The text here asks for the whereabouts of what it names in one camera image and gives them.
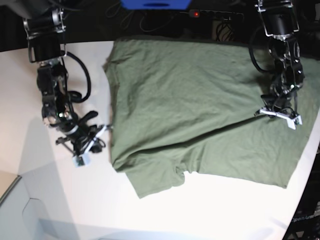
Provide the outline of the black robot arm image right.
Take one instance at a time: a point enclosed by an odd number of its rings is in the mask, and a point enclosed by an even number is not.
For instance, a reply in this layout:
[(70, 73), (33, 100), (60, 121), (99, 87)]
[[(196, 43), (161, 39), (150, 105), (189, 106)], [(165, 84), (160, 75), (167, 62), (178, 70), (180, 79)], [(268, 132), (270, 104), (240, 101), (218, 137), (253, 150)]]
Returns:
[(269, 39), (269, 54), (274, 60), (274, 68), (270, 70), (260, 68), (256, 60), (252, 60), (259, 72), (272, 75), (268, 93), (261, 96), (265, 107), (258, 113), (294, 119), (298, 116), (297, 92), (305, 77), (296, 38), (300, 27), (294, 3), (291, 0), (259, 0), (256, 8), (262, 20), (261, 28)]

